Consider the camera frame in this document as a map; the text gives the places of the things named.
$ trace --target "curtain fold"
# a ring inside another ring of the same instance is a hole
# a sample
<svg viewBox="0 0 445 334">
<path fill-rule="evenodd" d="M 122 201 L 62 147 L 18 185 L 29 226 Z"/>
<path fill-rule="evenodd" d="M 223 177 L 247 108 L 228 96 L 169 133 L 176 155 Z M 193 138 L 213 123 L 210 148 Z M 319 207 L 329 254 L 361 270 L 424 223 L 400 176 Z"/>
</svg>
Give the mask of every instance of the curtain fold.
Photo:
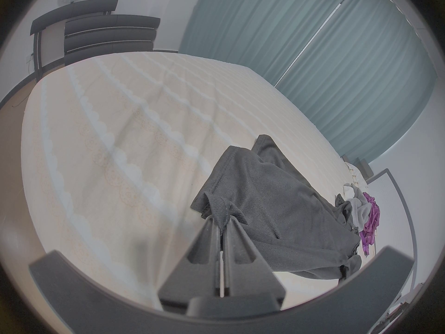
<svg viewBox="0 0 445 334">
<path fill-rule="evenodd" d="M 349 159 L 371 162 L 414 123 L 437 79 L 390 0 L 346 0 L 277 86 Z"/>
<path fill-rule="evenodd" d="M 342 0 L 199 0 L 180 53 L 241 64 L 272 85 Z"/>
</svg>

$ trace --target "gray cloth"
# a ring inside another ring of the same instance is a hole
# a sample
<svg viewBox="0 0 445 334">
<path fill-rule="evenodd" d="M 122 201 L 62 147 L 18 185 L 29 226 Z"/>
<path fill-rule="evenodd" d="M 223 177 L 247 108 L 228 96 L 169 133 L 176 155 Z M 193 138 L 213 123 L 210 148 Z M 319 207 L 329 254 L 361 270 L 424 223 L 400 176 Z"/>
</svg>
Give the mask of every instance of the gray cloth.
<svg viewBox="0 0 445 334">
<path fill-rule="evenodd" d="M 226 218 L 238 218 L 274 271 L 344 279 L 360 269 L 350 203 L 328 203 L 270 136 L 260 135 L 252 150 L 230 146 L 223 153 L 191 208 L 206 219 L 210 202 Z M 224 226 L 226 218 L 218 224 Z"/>
<path fill-rule="evenodd" d="M 352 205 L 351 215 L 353 217 L 354 225 L 358 227 L 359 231 L 363 231 L 363 227 L 369 219 L 372 204 L 368 202 L 360 188 L 356 187 L 352 183 L 347 183 L 345 186 L 350 186 L 354 190 L 354 197 L 348 199 Z"/>
</svg>

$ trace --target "purple garment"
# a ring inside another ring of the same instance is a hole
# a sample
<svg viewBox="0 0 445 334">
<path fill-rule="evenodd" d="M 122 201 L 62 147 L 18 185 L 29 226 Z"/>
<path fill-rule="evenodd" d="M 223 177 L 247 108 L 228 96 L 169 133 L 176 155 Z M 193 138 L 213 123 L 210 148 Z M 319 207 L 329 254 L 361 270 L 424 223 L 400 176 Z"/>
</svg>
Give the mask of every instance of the purple garment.
<svg viewBox="0 0 445 334">
<path fill-rule="evenodd" d="M 366 256 L 369 255 L 369 246 L 374 245 L 374 232 L 379 226 L 380 208 L 375 203 L 375 198 L 371 197 L 368 193 L 363 192 L 366 200 L 372 204 L 371 212 L 369 213 L 369 219 L 363 227 L 363 231 L 360 231 L 360 237 L 363 243 L 363 251 Z"/>
</svg>

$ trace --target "wooden floor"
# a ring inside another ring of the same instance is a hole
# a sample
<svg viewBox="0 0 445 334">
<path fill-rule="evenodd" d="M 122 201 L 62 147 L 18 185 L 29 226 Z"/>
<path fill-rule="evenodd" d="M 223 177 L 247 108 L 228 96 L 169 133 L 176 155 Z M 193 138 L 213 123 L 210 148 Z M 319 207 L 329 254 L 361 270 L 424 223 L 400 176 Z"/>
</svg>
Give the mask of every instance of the wooden floor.
<svg viewBox="0 0 445 334">
<path fill-rule="evenodd" d="M 34 86 L 35 81 L 30 82 L 0 109 L 0 263 L 36 317 L 52 331 L 70 333 L 42 297 L 28 270 L 31 262 L 45 254 L 28 212 L 20 162 L 23 115 Z M 32 332 L 47 332 L 25 306 L 20 306 L 7 283 L 0 290 L 0 333 L 29 333 L 29 325 L 34 326 Z"/>
</svg>

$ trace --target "bed sheet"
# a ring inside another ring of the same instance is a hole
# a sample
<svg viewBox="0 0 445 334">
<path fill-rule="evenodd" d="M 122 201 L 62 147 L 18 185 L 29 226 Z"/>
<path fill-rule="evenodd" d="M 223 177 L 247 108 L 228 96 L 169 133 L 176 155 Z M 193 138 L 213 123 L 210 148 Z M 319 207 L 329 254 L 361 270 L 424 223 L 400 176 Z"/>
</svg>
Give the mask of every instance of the bed sheet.
<svg viewBox="0 0 445 334">
<path fill-rule="evenodd" d="M 250 149 L 260 134 L 329 202 L 352 181 L 317 128 L 246 67 L 133 52 L 47 75 L 29 97 L 21 145 L 26 200 L 45 251 L 61 251 L 111 291 L 160 309 L 158 288 L 204 222 L 190 209 L 193 198 L 229 145 Z M 284 307 L 337 284 L 277 276 L 288 291 Z"/>
</svg>

